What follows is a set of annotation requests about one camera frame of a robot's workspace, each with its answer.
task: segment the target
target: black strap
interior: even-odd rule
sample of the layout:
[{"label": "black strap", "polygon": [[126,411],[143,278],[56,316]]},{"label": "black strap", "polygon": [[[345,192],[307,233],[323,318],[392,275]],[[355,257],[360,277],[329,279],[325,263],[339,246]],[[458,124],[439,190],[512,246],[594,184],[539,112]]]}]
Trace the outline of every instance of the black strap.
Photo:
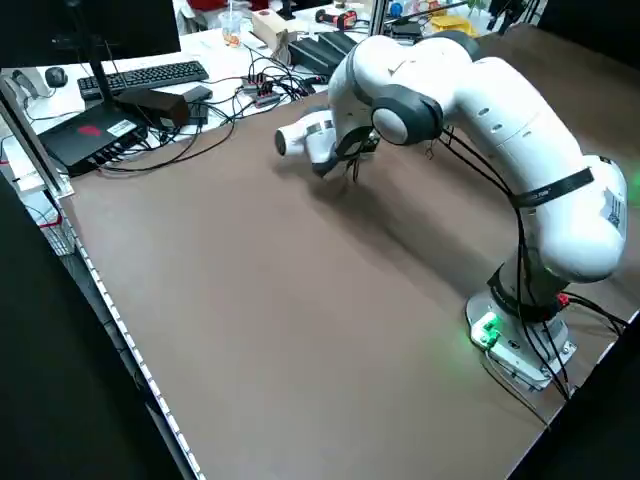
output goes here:
[{"label": "black strap", "polygon": [[518,317],[522,315],[522,319],[528,323],[537,323],[549,320],[555,315],[555,311],[550,305],[533,306],[521,303],[518,309],[518,300],[512,297],[500,283],[500,269],[495,271],[491,278],[487,281],[487,285],[491,291],[491,296],[496,303],[509,315]]},{"label": "black strap", "polygon": [[593,182],[593,174],[589,167],[579,172],[569,175],[557,182],[550,183],[544,187],[536,188],[530,192],[513,195],[511,197],[511,205],[514,208],[533,208],[543,203],[555,200],[558,197],[573,192],[580,187],[584,187]]}]

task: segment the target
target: label sticker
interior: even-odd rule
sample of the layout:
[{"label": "label sticker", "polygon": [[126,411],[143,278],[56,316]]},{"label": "label sticker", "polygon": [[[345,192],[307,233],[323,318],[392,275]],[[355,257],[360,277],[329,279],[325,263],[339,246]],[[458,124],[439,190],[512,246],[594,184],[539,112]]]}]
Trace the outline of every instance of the label sticker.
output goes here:
[{"label": "label sticker", "polygon": [[122,120],[121,122],[116,123],[113,127],[107,128],[107,132],[114,137],[121,137],[125,133],[129,133],[131,130],[135,130],[135,128],[135,123],[132,123],[129,120]]},{"label": "label sticker", "polygon": [[618,231],[626,236],[627,232],[627,209],[623,200],[608,188],[604,191],[605,204],[600,214],[606,218],[611,225],[616,227]]}]

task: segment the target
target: white desk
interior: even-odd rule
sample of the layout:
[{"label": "white desk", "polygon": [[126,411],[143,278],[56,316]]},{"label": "white desk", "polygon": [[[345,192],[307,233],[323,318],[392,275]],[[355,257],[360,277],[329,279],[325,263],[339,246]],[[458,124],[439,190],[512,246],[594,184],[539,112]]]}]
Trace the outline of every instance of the white desk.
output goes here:
[{"label": "white desk", "polygon": [[[306,11],[296,12],[296,19],[292,20],[292,30],[309,32],[313,35],[323,31],[334,31],[335,29],[330,25],[318,24],[315,22],[315,12],[317,8],[308,9]],[[361,41],[366,38],[366,33],[349,33],[349,35],[356,41]],[[264,43],[258,38],[253,36],[249,29],[243,30],[242,42],[250,48],[260,52],[265,56],[269,56],[271,51],[265,47]],[[209,73],[209,82],[216,80],[239,77],[246,75],[251,64],[250,51],[244,46],[238,48],[227,47],[222,40],[222,32],[220,29],[208,30],[205,32],[193,33],[190,35],[184,35],[180,37],[181,51],[178,53],[172,53],[168,55],[158,55],[154,57],[143,57],[128,60],[118,60],[116,62],[118,70],[120,72],[133,70],[137,68],[150,67],[154,65],[164,65],[176,62],[185,62],[190,60],[199,61],[203,67]],[[256,68],[260,71],[262,68],[268,66],[269,61],[263,60],[256,64]],[[115,68],[111,62],[103,62],[105,72],[115,73]],[[77,85],[77,79],[86,77],[91,74],[86,64],[79,65],[63,65],[62,66],[69,77],[67,85],[56,91],[55,95],[51,98],[40,98],[30,102],[29,115],[34,118],[52,117],[60,115],[66,112],[79,113],[84,111],[85,104],[80,97],[80,92]],[[41,68],[44,75],[46,67]],[[296,74],[301,76],[309,75],[310,72],[304,68],[296,68]],[[207,88],[212,90],[213,97],[210,102],[219,102],[221,100],[230,98],[236,88],[241,84],[240,80],[227,80],[217,83],[215,85],[206,85]],[[171,93],[184,93],[191,88],[198,85],[197,82],[184,83],[180,85],[174,85],[171,87],[165,87],[160,90]],[[318,91],[326,89],[326,86],[319,86]],[[244,107],[249,104],[252,99],[246,95],[240,94],[235,102],[236,111],[241,107],[238,105],[238,101]],[[282,101],[282,105],[288,103],[288,98]],[[217,108],[222,110],[227,115],[233,114],[233,107],[231,101],[227,101],[216,105]],[[245,115],[251,115],[260,111],[255,107],[249,107],[244,111]],[[70,118],[73,113],[62,116],[60,118],[50,120],[39,120],[33,123],[32,127],[36,133],[42,133],[53,126]],[[207,125],[203,130],[211,130],[216,128],[222,122],[222,118],[216,114],[210,112]],[[185,127],[182,132],[185,134],[191,134],[195,132],[195,126]],[[152,145],[157,145],[157,141],[154,137],[149,137],[149,142]],[[7,157],[11,164],[11,168],[18,180],[18,187],[22,193],[32,193],[40,191],[44,188],[42,180],[35,173],[35,169],[31,164],[28,157],[22,151],[20,145],[14,137],[8,138],[4,142],[4,147],[7,153]]]}]

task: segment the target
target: desk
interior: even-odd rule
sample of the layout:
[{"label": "desk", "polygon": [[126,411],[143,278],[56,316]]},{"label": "desk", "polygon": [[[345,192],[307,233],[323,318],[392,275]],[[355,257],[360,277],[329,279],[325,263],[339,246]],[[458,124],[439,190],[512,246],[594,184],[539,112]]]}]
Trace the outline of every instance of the desk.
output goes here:
[{"label": "desk", "polygon": [[[637,72],[530,29],[484,43],[586,149],[637,165],[633,123],[620,129],[640,107]],[[510,207],[443,150],[382,143],[346,189],[283,162],[276,126],[323,101],[249,118],[150,175],[81,177],[65,211],[209,478],[502,478],[541,426],[483,371],[462,308],[516,244]],[[639,220],[620,273],[575,288],[626,318]],[[583,312],[568,320],[580,384],[611,337]],[[553,390],[535,402],[560,406]]]},{"label": "desk", "polygon": [[[329,25],[320,25],[315,23],[315,11],[317,8],[308,9],[298,12],[298,18],[293,20],[293,28],[303,29],[304,31],[311,32],[311,35],[322,31],[334,31],[335,29]],[[351,38],[356,41],[366,38],[364,33],[349,33]],[[242,41],[250,48],[259,51],[265,56],[269,56],[271,51],[264,47],[264,43],[254,37],[249,30],[244,30],[242,35]],[[178,53],[172,53],[168,55],[158,55],[154,57],[135,58],[127,60],[118,60],[117,66],[119,71],[133,70],[137,68],[150,67],[154,65],[163,65],[169,63],[185,62],[190,60],[199,61],[209,73],[208,81],[216,81],[228,77],[237,77],[246,75],[249,65],[251,63],[251,53],[243,46],[238,48],[231,48],[224,45],[222,40],[222,32],[220,29],[207,30],[205,32],[193,33],[190,35],[184,35],[180,37],[181,51]],[[258,64],[258,68],[263,68],[269,65],[269,62],[264,61],[263,64]],[[103,62],[105,72],[107,74],[115,73],[115,68],[111,62]],[[67,112],[81,112],[85,109],[85,103],[80,97],[80,92],[77,86],[77,79],[86,77],[91,74],[88,67],[85,65],[63,65],[62,66],[69,77],[67,85],[60,88],[51,98],[40,98],[30,103],[29,115],[32,118],[54,117]],[[301,76],[308,76],[310,72],[304,68],[296,68],[296,74]],[[206,85],[213,92],[213,98],[211,102],[219,102],[233,95],[236,88],[241,84],[240,80],[229,80],[218,83],[216,85]],[[184,93],[191,88],[198,85],[197,82],[184,83],[180,85],[174,85],[171,87],[162,88],[160,90],[171,93]],[[318,90],[323,91],[327,87],[319,86]],[[242,106],[250,103],[251,99],[247,96],[240,95],[238,100]],[[287,103],[288,98],[283,100],[282,104]],[[226,114],[231,115],[233,108],[231,101],[224,102],[216,105]],[[236,109],[239,109],[238,102],[236,102]],[[251,115],[259,111],[255,107],[250,107],[245,111],[246,115]],[[73,115],[65,115],[60,118],[53,118],[49,120],[39,120],[33,123],[33,129],[36,133],[42,133],[53,126],[63,122]],[[203,130],[211,130],[217,127],[222,119],[215,114],[209,115],[209,122],[204,126]],[[192,134],[195,132],[195,126],[185,127],[182,130],[185,134]],[[154,143],[154,138],[149,137],[150,143]],[[11,163],[14,175],[19,178],[18,187],[23,193],[30,193],[39,191],[43,188],[42,180],[35,174],[35,169],[31,164],[28,157],[22,151],[20,145],[15,138],[8,138],[4,142],[7,157]]]}]

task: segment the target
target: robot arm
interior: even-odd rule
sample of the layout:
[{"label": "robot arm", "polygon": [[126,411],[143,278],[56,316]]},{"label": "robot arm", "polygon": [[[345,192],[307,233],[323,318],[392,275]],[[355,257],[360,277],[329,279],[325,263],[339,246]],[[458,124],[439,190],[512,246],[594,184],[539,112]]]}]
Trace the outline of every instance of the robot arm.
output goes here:
[{"label": "robot arm", "polygon": [[620,261],[626,183],[609,159],[582,154],[520,73],[498,58],[473,61],[476,50],[460,32],[412,47],[370,37],[332,76],[329,107],[280,128],[276,145],[282,155],[306,154],[324,176],[357,157],[373,130],[390,143],[412,145],[438,138],[444,125],[461,127],[523,213],[529,267],[522,275],[521,256],[512,253],[488,289],[469,299],[471,339],[512,375],[542,389],[549,368],[557,374],[576,349],[554,307],[558,293],[570,282],[608,277]]},{"label": "robot arm", "polygon": [[[526,216],[529,244],[545,268],[567,282],[606,278],[626,240],[624,177],[609,160],[584,156],[513,67],[493,57],[474,62],[477,50],[461,32],[442,32],[412,47],[382,36],[366,39],[332,76],[328,110],[279,129],[278,151],[305,152],[323,176],[357,155],[374,129],[390,143],[412,145],[438,138],[444,125],[459,126],[523,201],[519,208],[534,209]],[[577,181],[586,183],[565,191]],[[525,202],[535,192],[561,195]]]}]

